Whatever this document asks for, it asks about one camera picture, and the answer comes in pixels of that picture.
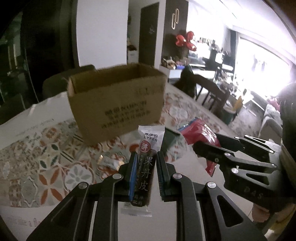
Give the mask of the right hand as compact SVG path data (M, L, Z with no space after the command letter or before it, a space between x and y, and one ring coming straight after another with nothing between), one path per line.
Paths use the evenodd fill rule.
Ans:
M265 221L267 221L269 218L271 217L278 217L277 213L271 214L269 212L269 210L267 210L266 208L263 208L261 206L258 206L257 204L253 204L253 208L252 208L252 218L255 222L260 222L263 223Z

